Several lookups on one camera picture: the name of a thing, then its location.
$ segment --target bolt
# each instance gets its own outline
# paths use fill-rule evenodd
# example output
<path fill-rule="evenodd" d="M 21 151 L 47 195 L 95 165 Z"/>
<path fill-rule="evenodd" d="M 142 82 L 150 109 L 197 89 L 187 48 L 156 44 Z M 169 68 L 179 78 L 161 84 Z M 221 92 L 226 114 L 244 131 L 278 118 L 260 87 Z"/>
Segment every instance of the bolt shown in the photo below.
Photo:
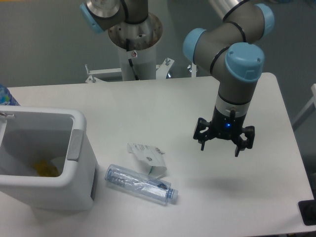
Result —
<path fill-rule="evenodd" d="M 187 69 L 188 69 L 189 73 L 192 73 L 192 65 L 191 64 L 189 64 L 187 66 Z"/>
<path fill-rule="evenodd" d="M 171 60 L 169 58 L 166 58 L 166 65 L 169 66 L 169 63 L 171 62 Z"/>
<path fill-rule="evenodd" d="M 131 55 L 132 55 L 133 58 L 137 57 L 136 51 L 133 51 Z"/>
<path fill-rule="evenodd" d="M 87 65 L 87 64 L 85 65 L 85 69 L 87 70 L 87 74 L 90 74 L 90 70 L 89 70 L 89 68 L 88 68 L 88 65 Z"/>

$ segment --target metal bracket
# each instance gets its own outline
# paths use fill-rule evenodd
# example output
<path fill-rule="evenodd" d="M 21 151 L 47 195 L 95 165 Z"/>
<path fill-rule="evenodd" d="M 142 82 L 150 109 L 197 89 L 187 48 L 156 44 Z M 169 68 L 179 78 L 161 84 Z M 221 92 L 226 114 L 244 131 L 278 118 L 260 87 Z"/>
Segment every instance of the metal bracket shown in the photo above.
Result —
<path fill-rule="evenodd" d="M 174 60 L 166 58 L 161 65 L 156 65 L 156 79 L 166 79 Z M 103 69 L 103 70 L 89 70 L 88 65 L 85 65 L 88 75 L 86 83 L 107 82 L 111 81 L 110 78 L 121 76 L 121 68 Z M 109 80 L 100 80 L 98 78 L 107 78 Z"/>
<path fill-rule="evenodd" d="M 314 112 L 316 109 L 316 84 L 312 86 L 313 97 L 306 103 L 306 105 L 295 116 L 292 122 L 293 131 L 299 128 L 302 123 Z"/>

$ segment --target clear plastic bottle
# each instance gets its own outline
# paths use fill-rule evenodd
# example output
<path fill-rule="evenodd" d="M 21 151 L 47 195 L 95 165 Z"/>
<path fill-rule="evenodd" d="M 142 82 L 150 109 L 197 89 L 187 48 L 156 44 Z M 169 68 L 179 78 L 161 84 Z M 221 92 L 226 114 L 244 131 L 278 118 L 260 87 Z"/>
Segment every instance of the clear plastic bottle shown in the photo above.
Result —
<path fill-rule="evenodd" d="M 0 105 L 19 105 L 8 88 L 0 84 Z"/>
<path fill-rule="evenodd" d="M 109 166 L 105 180 L 164 203 L 175 203 L 178 197 L 178 190 L 170 188 L 170 183 L 114 164 Z"/>

